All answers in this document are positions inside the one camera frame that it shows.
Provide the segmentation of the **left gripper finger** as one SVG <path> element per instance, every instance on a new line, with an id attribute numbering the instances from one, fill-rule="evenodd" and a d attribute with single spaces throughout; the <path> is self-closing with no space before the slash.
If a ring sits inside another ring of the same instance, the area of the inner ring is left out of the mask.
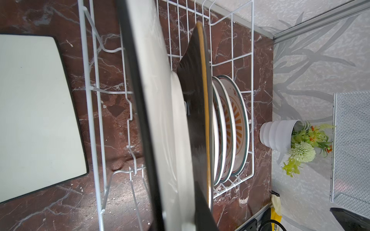
<path id="1" fill-rule="evenodd" d="M 143 153 L 145 157 L 145 166 L 149 182 L 150 200 L 153 209 L 153 223 L 150 231 L 164 231 L 165 223 L 162 216 L 162 204 L 160 194 L 160 184 L 157 175 L 156 161 L 154 157 L 154 147 L 151 138 L 148 112 L 146 110 L 145 96 L 142 84 L 142 71 L 140 71 L 139 54 L 136 48 L 134 36 L 133 11 L 129 9 L 128 1 L 116 1 L 117 15 L 120 29 L 123 30 L 123 48 L 127 53 L 130 79 L 133 85 L 135 107 L 139 120 L 139 128 L 142 139 Z"/>

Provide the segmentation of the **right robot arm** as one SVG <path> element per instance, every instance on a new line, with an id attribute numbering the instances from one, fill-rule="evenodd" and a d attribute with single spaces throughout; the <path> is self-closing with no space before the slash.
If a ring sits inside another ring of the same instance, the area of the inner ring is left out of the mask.
<path id="1" fill-rule="evenodd" d="M 343 208 L 331 208 L 330 212 L 345 231 L 370 231 L 370 219 Z"/>

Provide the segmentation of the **white square plate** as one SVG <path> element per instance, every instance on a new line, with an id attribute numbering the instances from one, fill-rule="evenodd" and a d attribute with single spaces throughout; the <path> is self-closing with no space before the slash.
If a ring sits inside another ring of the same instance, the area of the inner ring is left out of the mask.
<path id="1" fill-rule="evenodd" d="M 156 5 L 128 1 L 142 71 L 143 90 L 160 184 L 164 231 L 194 231 L 194 183 L 181 164 L 191 162 L 190 144 L 180 90 L 172 72 Z"/>
<path id="2" fill-rule="evenodd" d="M 57 40 L 1 34 L 1 203 L 88 172 Z"/>

